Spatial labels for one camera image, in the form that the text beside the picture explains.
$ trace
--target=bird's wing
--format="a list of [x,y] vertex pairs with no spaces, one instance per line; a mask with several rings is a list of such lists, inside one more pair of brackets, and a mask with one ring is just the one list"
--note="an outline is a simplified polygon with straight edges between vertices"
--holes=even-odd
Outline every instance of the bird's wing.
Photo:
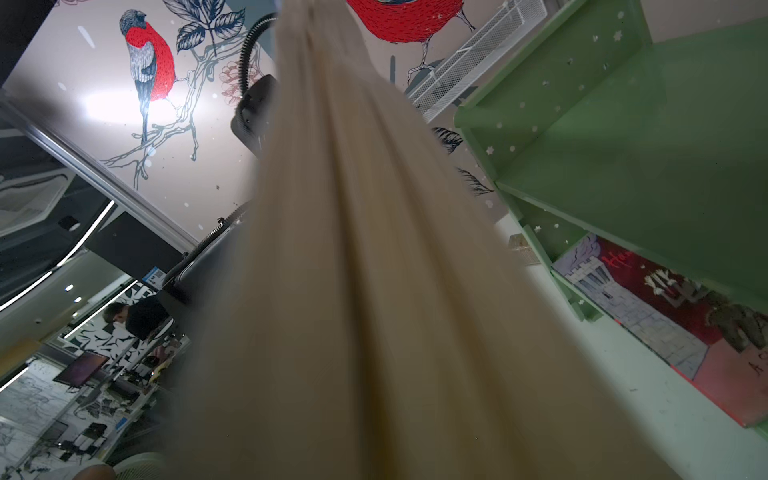
[[128,44],[128,53],[131,54],[131,77],[135,81],[154,83],[154,76],[157,73],[157,57],[154,54],[154,47],[151,42],[147,42],[143,47],[137,48]]

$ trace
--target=bird mural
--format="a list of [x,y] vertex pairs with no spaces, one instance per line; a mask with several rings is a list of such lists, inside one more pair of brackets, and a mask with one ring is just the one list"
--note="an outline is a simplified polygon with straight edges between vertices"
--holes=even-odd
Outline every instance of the bird mural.
[[120,32],[125,37],[131,56],[131,77],[136,84],[141,112],[141,143],[147,143],[149,103],[168,96],[176,81],[174,56],[170,47],[152,25],[144,12],[127,10],[120,18]]
[[408,70],[408,83],[421,70],[435,70],[426,64],[429,40],[451,18],[458,17],[470,31],[475,27],[464,15],[464,0],[346,0],[360,21],[377,38],[392,43],[417,41],[422,44],[422,63]]

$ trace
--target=blurry beige cloth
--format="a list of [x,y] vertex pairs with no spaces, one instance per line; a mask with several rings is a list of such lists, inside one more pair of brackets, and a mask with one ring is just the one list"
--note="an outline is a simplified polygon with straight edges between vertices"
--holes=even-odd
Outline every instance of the blurry beige cloth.
[[174,477],[677,478],[345,2],[286,0],[276,34],[250,236],[201,337]]

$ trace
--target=black shirt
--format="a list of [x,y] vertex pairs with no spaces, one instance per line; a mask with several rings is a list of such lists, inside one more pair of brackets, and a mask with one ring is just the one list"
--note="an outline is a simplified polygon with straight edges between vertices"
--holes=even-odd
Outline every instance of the black shirt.
[[125,329],[131,334],[146,340],[150,332],[157,328],[165,319],[168,312],[155,296],[148,296],[128,307],[128,319]]

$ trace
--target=flower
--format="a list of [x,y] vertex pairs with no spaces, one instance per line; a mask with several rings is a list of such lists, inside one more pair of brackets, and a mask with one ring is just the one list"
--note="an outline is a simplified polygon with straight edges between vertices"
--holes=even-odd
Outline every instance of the flower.
[[[256,63],[251,62],[248,68],[248,84],[254,84],[256,80],[264,76]],[[240,69],[236,61],[231,61],[221,69],[219,80],[222,81],[221,87],[224,89],[221,94],[226,98],[227,104],[231,107],[237,105],[240,101]]]

